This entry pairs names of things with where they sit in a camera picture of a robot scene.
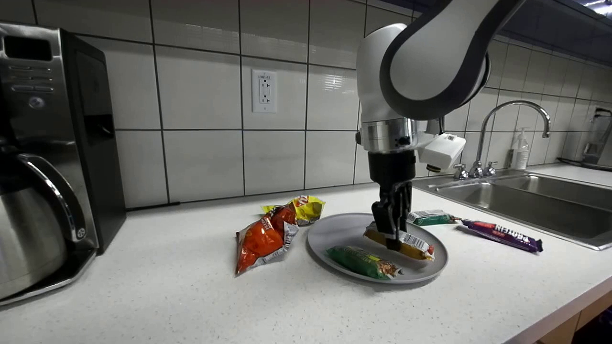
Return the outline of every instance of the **red snack bag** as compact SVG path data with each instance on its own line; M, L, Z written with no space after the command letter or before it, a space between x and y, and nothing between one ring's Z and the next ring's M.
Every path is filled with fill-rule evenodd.
M242 276L246 270L281 260L284 257L292 237L296 236L294 226L284 226L282 222L284 216L288 214L275 218L279 228L271 226L273 216L271 218L263 216L261 220L235 234L235 241L237 241L235 276Z

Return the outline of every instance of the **faucet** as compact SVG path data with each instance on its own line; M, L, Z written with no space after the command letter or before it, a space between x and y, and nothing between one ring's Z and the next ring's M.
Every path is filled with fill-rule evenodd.
M495 174L491 163L489 163L485 169L481 169L481 165L479 165L481 146L483 146L483 134L485 134L485 127L489 125L491 117L493 117L500 107L506 107L506 106L512 106L512 104L527 106L527 107L531 107L537 115L541 115L541 119L543 119L543 134L541 134L541 138L550 138L550 117L546 115L546 111L544 111L541 106L537 106L537 104L533 104L533 102L525 102L525 100L510 100L510 102L499 104L497 107L493 107L493 109L483 117L481 130L479 130L478 151L476 151L476 161L474 161L474 165L472 165L470 178L481 178L481 176L493 176L493 174Z

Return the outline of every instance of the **stainless steel sink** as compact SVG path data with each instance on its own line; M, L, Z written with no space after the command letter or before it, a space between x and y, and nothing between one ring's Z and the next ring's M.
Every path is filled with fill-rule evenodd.
M541 228L592 251L612 247L612 190L537 174L414 182L416 190Z

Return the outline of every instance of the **kitchen counter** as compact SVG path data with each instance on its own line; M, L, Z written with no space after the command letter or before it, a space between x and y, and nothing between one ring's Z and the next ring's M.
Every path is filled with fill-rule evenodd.
M596 174L612 186L612 174ZM367 213L376 188L317 195L326 201L325 216ZM233 278L233 234L250 224L261 205L288 197L131 213L107 255L76 285L0 312L0 343L489 344L512 339L612 278L612 251L594 253L422 192L413 193L414 211L441 209L504 224L541 237L543 255L432 226L430 234L449 253L441 276L416 289L382 289L317 266L305 253L304 230L284 262Z

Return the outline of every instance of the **gray plate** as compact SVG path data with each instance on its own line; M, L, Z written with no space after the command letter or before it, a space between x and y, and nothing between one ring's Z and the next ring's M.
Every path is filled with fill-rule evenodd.
M432 262L418 262L411 260L403 255L386 251L382 245L372 243L370 239L363 237L365 228L372 222L372 216L367 213L351 213L351 214L336 214L328 218L321 218L307 230L307 239L305 245L309 249L309 255L323 266L342 274L349 276L353 279L361 281L370 281L378 285L416 285L416 283L426 283L439 276L439 272L447 264L447 251L445 247L437 241L437 237L430 236L428 232L420 228L407 228L409 234L424 239L428 245L434 247L434 260ZM336 247L336 245L351 245L357 249L363 249L367 253L372 253L380 257L380 260L391 262L401 270L401 276L380 281L380 279L370 279L359 274L353 274L336 262L332 262L326 257L326 251Z

